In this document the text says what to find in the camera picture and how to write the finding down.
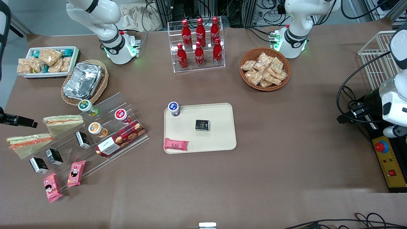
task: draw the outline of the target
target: round wicker basket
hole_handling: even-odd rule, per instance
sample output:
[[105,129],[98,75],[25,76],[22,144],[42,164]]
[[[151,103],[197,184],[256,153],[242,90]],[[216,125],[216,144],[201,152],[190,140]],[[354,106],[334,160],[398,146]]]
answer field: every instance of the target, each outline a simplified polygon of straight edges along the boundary
[[257,48],[250,49],[242,56],[239,67],[242,66],[248,60],[257,61],[257,58],[260,56],[260,53],[262,53],[262,52],[266,53],[268,56],[277,57],[281,62],[283,62],[283,64],[284,64],[283,70],[287,73],[287,78],[285,80],[283,80],[280,85],[271,85],[269,87],[263,88],[263,87],[256,86],[256,85],[250,83],[245,76],[245,71],[243,71],[242,69],[239,68],[240,76],[242,77],[244,82],[246,82],[250,87],[252,87],[254,89],[261,90],[261,91],[277,90],[277,89],[283,87],[288,82],[288,80],[290,79],[290,75],[291,75],[290,63],[288,62],[287,58],[285,58],[285,56],[283,54],[281,54],[280,52],[277,52],[276,50],[274,50],[272,48],[267,48],[267,47],[257,47]]
[[[97,87],[96,90],[95,90],[95,94],[93,95],[92,98],[89,99],[89,100],[94,104],[94,103],[99,99],[99,97],[102,95],[103,91],[104,91],[104,90],[106,89],[106,87],[107,87],[107,81],[108,81],[108,79],[109,79],[109,73],[107,72],[107,69],[106,69],[105,64],[102,63],[102,62],[100,62],[100,61],[98,61],[98,60],[95,60],[95,59],[88,59],[88,60],[85,60],[85,61],[83,61],[83,62],[89,63],[89,64],[99,65],[99,66],[102,67],[103,70],[104,70],[104,73],[103,73],[103,75],[102,75],[102,78],[100,79],[99,85],[98,85],[98,87]],[[67,97],[67,96],[63,93],[63,87],[66,85],[66,83],[68,83],[68,81],[69,81],[69,79],[71,78],[72,73],[74,72],[74,70],[72,70],[72,71],[69,73],[69,75],[67,76],[67,78],[65,79],[65,82],[63,83],[62,89],[61,89],[61,96],[62,96],[62,99],[63,99],[66,103],[68,103],[68,104],[70,104],[70,105],[72,105],[72,106],[78,106],[78,104],[79,104],[79,102],[80,102],[79,99],[69,98],[69,97]]]

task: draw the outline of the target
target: red bottle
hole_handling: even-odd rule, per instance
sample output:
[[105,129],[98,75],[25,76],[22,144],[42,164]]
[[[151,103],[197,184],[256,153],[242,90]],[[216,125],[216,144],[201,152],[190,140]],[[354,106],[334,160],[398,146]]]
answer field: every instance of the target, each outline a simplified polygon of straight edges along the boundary
[[178,51],[177,51],[177,56],[178,56],[178,62],[179,65],[181,66],[182,70],[185,70],[188,68],[188,60],[186,59],[186,52],[184,49],[182,49],[182,44],[178,43]]
[[198,23],[198,27],[197,27],[197,41],[199,41],[202,45],[202,47],[206,46],[206,37],[205,37],[205,28],[202,25],[202,23],[204,22],[204,20],[202,18],[198,18],[197,23]]
[[192,49],[192,37],[191,30],[188,27],[188,21],[186,19],[182,20],[182,40],[184,41],[185,49]]
[[215,46],[213,46],[213,64],[221,65],[222,63],[222,46],[221,39],[215,39]]
[[212,47],[215,45],[215,40],[219,38],[218,17],[212,18],[212,27],[210,28],[210,43]]
[[204,51],[201,48],[201,43],[197,41],[195,43],[197,48],[195,49],[195,62],[197,64],[198,68],[202,68],[205,65],[205,60],[204,60]]

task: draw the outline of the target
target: pink candy wrapper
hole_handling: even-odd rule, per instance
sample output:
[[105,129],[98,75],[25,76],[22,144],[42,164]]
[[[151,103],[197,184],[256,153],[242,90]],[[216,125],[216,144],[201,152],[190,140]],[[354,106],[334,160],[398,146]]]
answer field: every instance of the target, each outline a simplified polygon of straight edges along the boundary
[[164,141],[164,149],[182,150],[186,151],[188,141],[177,141],[166,138]]
[[47,198],[50,203],[56,201],[62,197],[61,189],[59,188],[58,178],[55,173],[51,174],[47,178],[43,179],[45,190],[47,192]]
[[68,177],[68,187],[81,185],[81,178],[83,168],[85,167],[86,161],[76,161],[72,163],[71,171],[69,172]]

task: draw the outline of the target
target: green yogurt bottle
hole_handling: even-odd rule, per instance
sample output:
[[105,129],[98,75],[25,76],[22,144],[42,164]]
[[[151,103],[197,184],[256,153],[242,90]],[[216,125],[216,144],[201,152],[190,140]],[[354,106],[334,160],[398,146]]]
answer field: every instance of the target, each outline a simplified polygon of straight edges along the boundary
[[99,113],[99,109],[97,107],[95,107],[91,101],[84,99],[82,101],[79,102],[78,104],[78,108],[82,111],[82,112],[86,112],[88,113],[90,116],[95,116]]

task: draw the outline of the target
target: sandwich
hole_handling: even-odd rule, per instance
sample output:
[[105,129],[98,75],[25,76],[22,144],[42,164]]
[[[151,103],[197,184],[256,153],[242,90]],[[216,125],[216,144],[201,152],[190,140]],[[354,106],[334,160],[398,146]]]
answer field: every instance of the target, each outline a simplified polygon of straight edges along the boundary
[[80,115],[59,115],[43,118],[42,121],[47,126],[52,136],[58,136],[83,123]]
[[36,134],[25,137],[11,137],[6,141],[11,145],[11,149],[23,159],[52,141],[50,134]]

